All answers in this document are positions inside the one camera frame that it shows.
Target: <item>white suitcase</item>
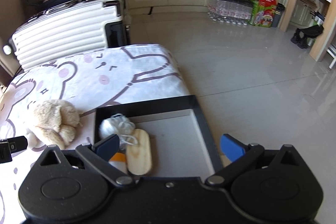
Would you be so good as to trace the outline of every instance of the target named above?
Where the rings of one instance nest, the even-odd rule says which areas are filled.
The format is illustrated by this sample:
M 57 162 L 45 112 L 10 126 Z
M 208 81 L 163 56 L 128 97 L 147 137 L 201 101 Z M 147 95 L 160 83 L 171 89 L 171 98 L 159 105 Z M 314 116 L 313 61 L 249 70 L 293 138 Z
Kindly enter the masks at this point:
M 73 0 L 34 15 L 12 35 L 24 71 L 99 48 L 127 45 L 123 0 Z

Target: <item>gray trash can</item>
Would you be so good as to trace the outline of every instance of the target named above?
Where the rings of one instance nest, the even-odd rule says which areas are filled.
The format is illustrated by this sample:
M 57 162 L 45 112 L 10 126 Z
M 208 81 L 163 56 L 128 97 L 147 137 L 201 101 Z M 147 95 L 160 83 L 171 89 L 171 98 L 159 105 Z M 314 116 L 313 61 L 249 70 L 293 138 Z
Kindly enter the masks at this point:
M 277 9 L 276 9 L 276 11 L 274 13 L 274 17 L 273 17 L 272 27 L 276 28 L 279 25 L 281 16 L 284 13 L 285 9 L 286 8 L 281 3 L 279 3 L 277 5 Z

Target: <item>white string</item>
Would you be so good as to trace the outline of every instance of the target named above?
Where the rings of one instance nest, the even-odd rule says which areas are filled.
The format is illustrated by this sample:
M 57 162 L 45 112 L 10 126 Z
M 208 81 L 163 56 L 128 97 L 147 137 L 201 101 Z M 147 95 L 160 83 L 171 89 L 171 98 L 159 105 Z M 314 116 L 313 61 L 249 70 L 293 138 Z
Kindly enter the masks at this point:
M 101 139 L 105 139 L 112 134 L 117 134 L 120 139 L 120 145 L 137 145 L 137 138 L 131 135 L 134 129 L 135 124 L 123 114 L 118 113 L 102 121 L 99 127 L 99 136 Z

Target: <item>wooden table leg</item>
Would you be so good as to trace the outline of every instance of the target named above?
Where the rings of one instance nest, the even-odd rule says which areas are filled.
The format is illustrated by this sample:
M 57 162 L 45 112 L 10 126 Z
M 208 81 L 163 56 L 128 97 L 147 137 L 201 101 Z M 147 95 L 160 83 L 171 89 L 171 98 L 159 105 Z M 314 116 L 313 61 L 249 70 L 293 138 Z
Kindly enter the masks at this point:
M 297 0 L 287 0 L 286 10 L 282 16 L 279 28 L 283 32 L 286 32 L 288 29 L 289 22 L 292 18 L 292 14 L 296 5 Z
M 336 0 L 331 0 L 323 27 L 323 34 L 316 38 L 309 53 L 316 61 L 321 61 L 323 59 L 336 33 Z

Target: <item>blue gripper pad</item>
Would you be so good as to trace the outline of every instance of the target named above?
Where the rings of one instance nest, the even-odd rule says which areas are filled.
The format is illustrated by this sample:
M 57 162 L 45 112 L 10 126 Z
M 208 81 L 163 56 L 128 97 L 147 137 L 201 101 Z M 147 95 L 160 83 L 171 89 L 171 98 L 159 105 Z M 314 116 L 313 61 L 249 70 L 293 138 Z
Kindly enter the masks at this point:
M 119 145 L 120 145 L 119 136 L 116 134 L 112 134 L 107 138 L 92 145 L 91 149 L 103 160 L 109 161 L 110 158 L 112 158 L 114 154 L 118 152 Z
M 231 162 L 245 155 L 247 148 L 247 145 L 231 137 L 229 134 L 224 134 L 220 138 L 220 149 Z

